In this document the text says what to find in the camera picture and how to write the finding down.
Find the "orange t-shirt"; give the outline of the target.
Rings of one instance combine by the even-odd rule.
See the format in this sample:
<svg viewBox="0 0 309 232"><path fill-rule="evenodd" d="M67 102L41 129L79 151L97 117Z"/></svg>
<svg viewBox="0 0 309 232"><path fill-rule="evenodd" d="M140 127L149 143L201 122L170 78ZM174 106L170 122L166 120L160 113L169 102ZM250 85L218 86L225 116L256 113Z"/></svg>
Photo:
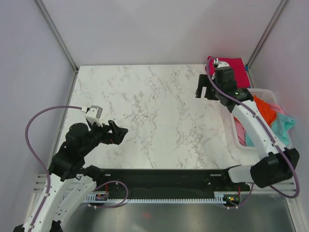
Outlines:
<svg viewBox="0 0 309 232"><path fill-rule="evenodd" d="M271 124L276 120L277 113L271 109L267 102L263 101L257 96L254 96L253 99L263 119L271 127Z"/></svg>

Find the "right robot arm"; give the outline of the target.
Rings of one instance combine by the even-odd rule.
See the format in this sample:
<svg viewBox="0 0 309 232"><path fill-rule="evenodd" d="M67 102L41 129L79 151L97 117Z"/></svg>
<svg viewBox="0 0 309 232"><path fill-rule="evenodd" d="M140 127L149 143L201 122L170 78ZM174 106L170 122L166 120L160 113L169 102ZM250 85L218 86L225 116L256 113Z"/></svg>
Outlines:
<svg viewBox="0 0 309 232"><path fill-rule="evenodd" d="M259 156L256 164L236 166L228 170L221 178L222 187L233 190L239 182L254 183L260 188L294 179L296 189L300 189L295 172L299 152L289 149L272 131L258 110L251 92L247 88L238 88L231 67L215 70L214 76L200 74L196 89L196 98L201 98L205 89L205 98L219 101L235 117L249 135Z"/></svg>

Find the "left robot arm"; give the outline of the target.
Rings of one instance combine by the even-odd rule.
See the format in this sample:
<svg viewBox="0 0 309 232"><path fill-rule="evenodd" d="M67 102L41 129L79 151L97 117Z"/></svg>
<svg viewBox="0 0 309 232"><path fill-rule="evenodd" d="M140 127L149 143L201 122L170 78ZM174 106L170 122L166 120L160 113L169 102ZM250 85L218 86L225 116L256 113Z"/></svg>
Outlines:
<svg viewBox="0 0 309 232"><path fill-rule="evenodd" d="M16 232L61 232L85 197L106 185L104 171L96 166L83 168L85 156L99 144L122 143L128 129L110 120L108 125L73 124L66 140L53 156L47 183L29 219Z"/></svg>

